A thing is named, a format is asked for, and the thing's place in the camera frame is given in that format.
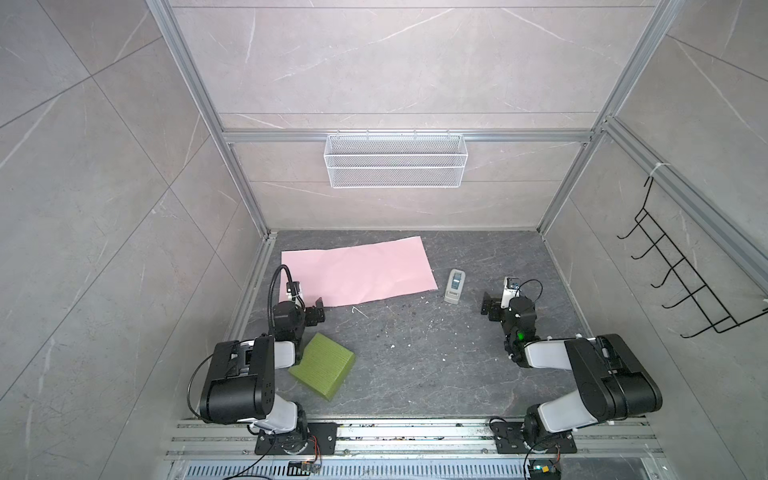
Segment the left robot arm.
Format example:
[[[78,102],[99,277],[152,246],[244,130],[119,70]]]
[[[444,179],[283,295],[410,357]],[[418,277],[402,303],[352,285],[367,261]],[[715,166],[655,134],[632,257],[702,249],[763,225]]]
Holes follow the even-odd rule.
[[[301,299],[268,308],[268,332],[216,345],[204,381],[198,415],[207,423],[248,423],[281,439],[309,435],[303,408],[276,393],[275,372],[301,363],[302,337],[325,321],[324,304]]]

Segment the pink wrapping paper sheet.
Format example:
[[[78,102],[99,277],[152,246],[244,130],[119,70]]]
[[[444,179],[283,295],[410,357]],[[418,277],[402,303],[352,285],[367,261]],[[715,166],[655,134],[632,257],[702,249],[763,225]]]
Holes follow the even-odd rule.
[[[435,281],[419,236],[327,250],[281,253],[310,305],[344,307],[435,291]]]

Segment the green gift box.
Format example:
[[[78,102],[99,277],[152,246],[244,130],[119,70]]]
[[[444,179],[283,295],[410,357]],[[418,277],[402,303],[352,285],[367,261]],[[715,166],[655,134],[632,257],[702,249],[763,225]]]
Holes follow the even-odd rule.
[[[326,401],[331,401],[355,362],[356,355],[351,350],[318,333],[304,348],[301,361],[289,368],[289,373]]]

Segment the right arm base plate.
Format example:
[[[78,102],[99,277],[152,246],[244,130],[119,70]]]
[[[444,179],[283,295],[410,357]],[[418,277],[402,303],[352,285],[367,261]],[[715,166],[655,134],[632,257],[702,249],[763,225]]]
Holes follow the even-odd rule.
[[[488,424],[499,454],[575,454],[577,446],[570,432],[537,431],[520,421],[492,419]]]

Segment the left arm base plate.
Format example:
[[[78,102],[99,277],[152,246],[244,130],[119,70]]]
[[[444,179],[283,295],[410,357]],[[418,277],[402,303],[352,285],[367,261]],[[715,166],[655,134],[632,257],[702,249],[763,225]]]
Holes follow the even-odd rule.
[[[256,455],[314,455],[316,450],[322,456],[335,452],[339,424],[332,422],[310,422],[300,425],[289,433],[257,435],[254,453]]]

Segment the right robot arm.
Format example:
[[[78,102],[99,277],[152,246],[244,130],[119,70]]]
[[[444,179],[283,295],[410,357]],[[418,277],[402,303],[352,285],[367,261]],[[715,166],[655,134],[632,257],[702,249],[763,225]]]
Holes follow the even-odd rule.
[[[518,367],[567,371],[575,381],[574,391],[526,410],[526,447],[545,451],[575,429],[661,409],[660,388],[621,336],[541,338],[535,302],[519,293],[484,294],[480,313],[501,325],[505,351]]]

